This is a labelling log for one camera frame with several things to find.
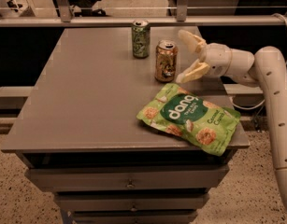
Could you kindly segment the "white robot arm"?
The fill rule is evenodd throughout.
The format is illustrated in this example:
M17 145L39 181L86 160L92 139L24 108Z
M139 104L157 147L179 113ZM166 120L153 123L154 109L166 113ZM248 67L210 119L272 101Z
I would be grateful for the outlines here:
M269 128L271 153L280 197L287 210L287 67L281 51L267 46L256 53L207 43L188 31L178 31L179 39L197 56L180 73L178 83L200 77L230 77L245 86L262 89Z

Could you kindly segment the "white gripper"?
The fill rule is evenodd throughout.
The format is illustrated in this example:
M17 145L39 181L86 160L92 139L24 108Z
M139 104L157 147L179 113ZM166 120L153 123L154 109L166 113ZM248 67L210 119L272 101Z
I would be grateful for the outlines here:
M205 39L186 30L178 31L179 39L187 46L191 53L200 53L190 67L178 74L177 83L197 80L203 75L207 77L221 77L224 75L232 59L232 51L223 44L211 43L207 45Z

